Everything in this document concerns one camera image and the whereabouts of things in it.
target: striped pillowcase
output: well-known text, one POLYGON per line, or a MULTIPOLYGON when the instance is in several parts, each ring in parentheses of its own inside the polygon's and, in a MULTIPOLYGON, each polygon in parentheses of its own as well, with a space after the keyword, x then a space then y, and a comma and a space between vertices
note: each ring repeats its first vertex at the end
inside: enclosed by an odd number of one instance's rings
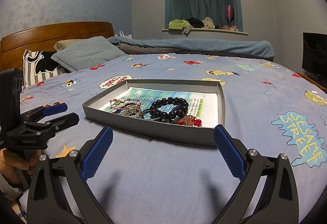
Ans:
POLYGON ((56 52, 25 50, 23 55, 24 87, 37 84, 65 73, 65 69, 51 59, 56 52))

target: bed sheet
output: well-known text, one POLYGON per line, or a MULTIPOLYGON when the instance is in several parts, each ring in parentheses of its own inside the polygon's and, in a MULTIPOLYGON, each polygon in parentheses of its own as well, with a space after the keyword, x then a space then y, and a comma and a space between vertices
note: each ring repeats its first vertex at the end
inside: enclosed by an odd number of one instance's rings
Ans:
MULTIPOLYGON (((65 156, 102 129, 85 118, 82 103, 132 78, 220 81, 227 131, 261 155, 286 153, 297 183, 300 221, 314 206, 327 183, 327 95, 275 63, 198 54, 126 55, 25 89, 21 112, 59 100, 67 103, 66 113, 76 112, 80 122, 57 133, 45 150, 51 158, 65 156)), ((163 142, 117 129, 113 133, 111 147, 87 183, 115 223, 211 223, 239 184, 214 148, 163 142)), ((253 212, 263 185, 264 179, 246 215, 253 212)), ((73 212, 80 215, 67 183, 63 186, 73 212)), ((27 193, 21 202, 26 208, 27 193)))

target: tv stand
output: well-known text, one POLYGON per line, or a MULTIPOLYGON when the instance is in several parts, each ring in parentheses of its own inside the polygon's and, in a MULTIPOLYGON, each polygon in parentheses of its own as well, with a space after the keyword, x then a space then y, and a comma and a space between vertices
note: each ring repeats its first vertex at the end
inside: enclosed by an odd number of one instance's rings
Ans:
POLYGON ((322 91, 324 91, 327 94, 327 82, 326 83, 322 83, 322 82, 319 83, 317 80, 311 78, 310 76, 308 76, 306 74, 298 73, 298 75, 300 75, 302 78, 309 81, 310 83, 314 84, 315 86, 319 87, 322 91))

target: pillow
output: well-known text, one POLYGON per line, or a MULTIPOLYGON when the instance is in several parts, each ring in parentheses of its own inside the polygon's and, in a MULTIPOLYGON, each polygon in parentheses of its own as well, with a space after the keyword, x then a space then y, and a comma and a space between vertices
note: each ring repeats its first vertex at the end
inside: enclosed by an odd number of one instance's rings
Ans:
POLYGON ((58 41, 53 48, 58 52, 58 51, 62 51, 65 48, 69 47, 71 44, 74 44, 77 41, 80 41, 83 39, 67 39, 67 40, 61 40, 58 41))
POLYGON ((55 51, 25 50, 23 55, 24 87, 43 82, 65 73, 65 69, 51 59, 55 51))
POLYGON ((125 55, 104 37, 92 37, 70 45, 52 55, 51 59, 73 72, 95 67, 125 55))

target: black bead bracelet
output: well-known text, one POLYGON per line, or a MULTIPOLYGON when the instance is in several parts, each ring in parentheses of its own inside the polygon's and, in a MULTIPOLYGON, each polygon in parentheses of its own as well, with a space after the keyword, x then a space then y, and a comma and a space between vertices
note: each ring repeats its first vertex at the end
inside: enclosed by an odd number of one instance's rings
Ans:
POLYGON ((161 118, 161 120, 173 120, 176 117, 183 118, 188 112, 188 103, 183 98, 172 98, 169 97, 167 99, 163 98, 161 100, 157 100, 153 102, 151 107, 148 109, 149 113, 156 119, 161 118), (169 113, 165 111, 160 111, 158 108, 166 105, 175 105, 169 113))

